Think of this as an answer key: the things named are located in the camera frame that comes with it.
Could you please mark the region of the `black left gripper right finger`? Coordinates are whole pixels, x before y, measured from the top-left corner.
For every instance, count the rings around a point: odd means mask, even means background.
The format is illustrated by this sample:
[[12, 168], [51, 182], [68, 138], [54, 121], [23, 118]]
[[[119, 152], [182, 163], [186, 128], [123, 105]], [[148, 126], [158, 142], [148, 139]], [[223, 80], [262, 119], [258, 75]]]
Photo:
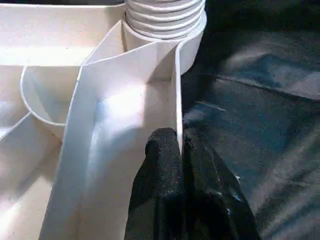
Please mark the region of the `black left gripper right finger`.
[[259, 240], [254, 215], [236, 176], [207, 136], [185, 131], [183, 174], [190, 240]]

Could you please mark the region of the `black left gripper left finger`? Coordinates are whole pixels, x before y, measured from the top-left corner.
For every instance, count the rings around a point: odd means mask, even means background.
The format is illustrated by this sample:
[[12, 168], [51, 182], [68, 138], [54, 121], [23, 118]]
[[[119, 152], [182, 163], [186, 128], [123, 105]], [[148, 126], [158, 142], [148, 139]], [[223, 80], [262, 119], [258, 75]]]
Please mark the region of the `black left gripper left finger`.
[[131, 190], [126, 240], [184, 240], [185, 189], [176, 132], [159, 128], [145, 145], [145, 158]]

